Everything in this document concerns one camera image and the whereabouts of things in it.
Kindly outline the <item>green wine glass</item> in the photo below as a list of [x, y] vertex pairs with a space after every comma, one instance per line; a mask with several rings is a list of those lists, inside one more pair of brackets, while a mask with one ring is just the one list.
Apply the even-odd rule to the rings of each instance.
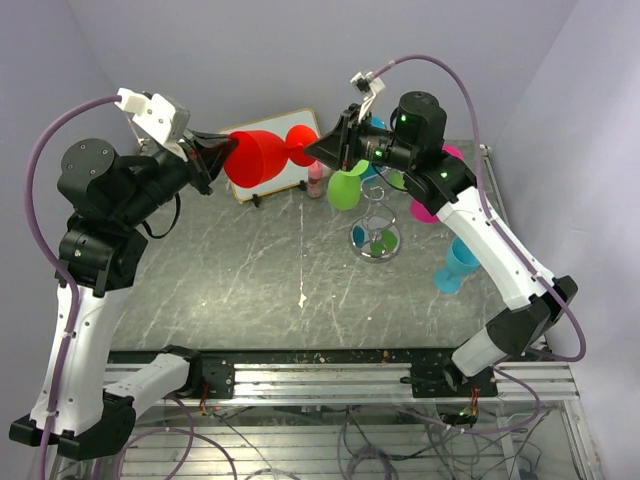
[[392, 170], [389, 173], [389, 175], [387, 177], [387, 180], [388, 180], [389, 184], [393, 188], [395, 188], [397, 190], [400, 190], [400, 191], [405, 191], [406, 190], [406, 187], [405, 187], [405, 184], [404, 184], [404, 179], [403, 179], [403, 174], [401, 172], [399, 172], [397, 170]]
[[361, 178], [369, 162], [360, 160], [350, 171], [337, 170], [329, 179], [326, 194], [329, 204], [341, 211], [355, 208], [361, 198]]

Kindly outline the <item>blue wine glass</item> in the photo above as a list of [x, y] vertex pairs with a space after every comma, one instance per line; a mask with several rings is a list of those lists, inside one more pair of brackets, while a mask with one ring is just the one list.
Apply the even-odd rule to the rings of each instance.
[[[385, 123], [377, 116], [373, 116], [371, 118], [371, 125], [376, 128], [386, 129]], [[377, 174], [375, 173], [371, 165], [368, 165], [367, 169], [360, 174], [360, 180], [365, 184], [372, 183], [376, 177], [377, 177]]]
[[455, 294], [460, 290], [462, 280], [479, 267], [480, 262], [473, 252], [459, 237], [455, 237], [447, 250], [445, 266], [433, 275], [434, 285], [442, 293]]

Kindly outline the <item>red wine glass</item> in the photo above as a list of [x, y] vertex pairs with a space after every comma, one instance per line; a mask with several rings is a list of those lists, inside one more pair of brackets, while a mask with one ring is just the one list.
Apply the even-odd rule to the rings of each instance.
[[239, 187], [249, 189], [278, 176], [289, 162], [298, 167], [309, 167], [315, 159], [305, 148], [318, 139], [306, 125], [295, 125], [285, 139], [266, 130], [240, 130], [229, 138], [235, 148], [224, 162], [223, 169], [229, 179]]

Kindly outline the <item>pink wine glass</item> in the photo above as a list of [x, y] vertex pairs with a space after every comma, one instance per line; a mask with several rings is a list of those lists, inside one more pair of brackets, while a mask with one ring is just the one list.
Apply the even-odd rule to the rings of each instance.
[[[464, 155], [462, 154], [462, 152], [452, 145], [445, 144], [443, 146], [443, 151], [450, 156], [458, 158], [460, 161], [464, 160]], [[409, 212], [414, 219], [416, 219], [421, 223], [435, 224], [439, 222], [439, 219], [437, 218], [437, 216], [435, 214], [431, 214], [426, 209], [426, 207], [422, 205], [420, 202], [418, 202], [416, 199], [412, 200], [409, 207]]]

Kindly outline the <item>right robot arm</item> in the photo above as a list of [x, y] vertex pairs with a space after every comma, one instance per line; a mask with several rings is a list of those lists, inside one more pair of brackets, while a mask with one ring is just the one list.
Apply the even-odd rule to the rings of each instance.
[[305, 146], [305, 154], [344, 172], [361, 160], [401, 171], [407, 192], [470, 249], [506, 305], [453, 352], [440, 373], [448, 393], [463, 395], [481, 370], [521, 355], [554, 326], [577, 285], [534, 259], [482, 196], [470, 168], [444, 151], [447, 114], [433, 95], [403, 94], [391, 130], [373, 126], [362, 109], [350, 105], [333, 130]]

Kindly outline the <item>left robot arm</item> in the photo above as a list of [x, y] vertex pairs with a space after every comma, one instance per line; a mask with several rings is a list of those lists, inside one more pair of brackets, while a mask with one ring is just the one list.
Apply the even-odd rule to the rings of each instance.
[[12, 441], [54, 445], [72, 460], [110, 456], [159, 400], [201, 391], [201, 355], [186, 347], [163, 348], [112, 385], [105, 370], [151, 236], [149, 216], [186, 186], [209, 194], [236, 146], [227, 135], [188, 133], [174, 149], [154, 145], [146, 156], [122, 156], [97, 138], [65, 152], [57, 186], [74, 211], [55, 256], [56, 337], [42, 391], [32, 410], [11, 424]]

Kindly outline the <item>chrome wine glass rack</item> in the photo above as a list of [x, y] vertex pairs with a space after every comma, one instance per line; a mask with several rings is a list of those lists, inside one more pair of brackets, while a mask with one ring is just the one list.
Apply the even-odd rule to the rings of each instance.
[[361, 194], [367, 202], [363, 216], [354, 221], [350, 230], [350, 246], [353, 252], [369, 263], [384, 263], [393, 259], [401, 249], [398, 214], [389, 204], [393, 188], [387, 177], [394, 170], [390, 167], [373, 167], [377, 177], [372, 183], [361, 181]]

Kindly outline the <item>small pink bottle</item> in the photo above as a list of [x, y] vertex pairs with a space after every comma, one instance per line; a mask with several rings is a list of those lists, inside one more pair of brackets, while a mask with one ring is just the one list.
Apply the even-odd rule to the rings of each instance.
[[324, 167], [316, 161], [307, 168], [306, 193], [312, 199], [320, 198], [324, 193]]

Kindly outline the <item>small whiteboard with wooden frame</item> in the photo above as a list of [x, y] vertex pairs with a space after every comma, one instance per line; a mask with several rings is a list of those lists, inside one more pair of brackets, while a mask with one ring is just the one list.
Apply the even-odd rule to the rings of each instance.
[[[299, 124], [310, 127], [318, 137], [320, 136], [320, 130], [318, 128], [315, 114], [309, 108], [299, 109], [232, 127], [226, 127], [220, 132], [229, 136], [232, 132], [240, 130], [266, 130], [275, 133], [282, 139], [285, 139], [288, 131], [293, 126]], [[229, 177], [227, 177], [231, 182], [231, 188], [235, 198], [240, 202], [250, 202], [258, 197], [263, 197], [265, 195], [299, 186], [300, 183], [307, 180], [307, 168], [308, 167], [298, 167], [289, 162], [284, 170], [274, 179], [249, 189], [235, 185]]]

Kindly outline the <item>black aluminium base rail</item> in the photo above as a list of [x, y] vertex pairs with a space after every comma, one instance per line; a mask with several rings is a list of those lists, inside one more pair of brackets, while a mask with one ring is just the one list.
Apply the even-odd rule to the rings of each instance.
[[498, 395], [486, 368], [453, 388], [445, 380], [448, 348], [204, 350], [207, 398], [221, 404], [375, 404], [469, 400]]

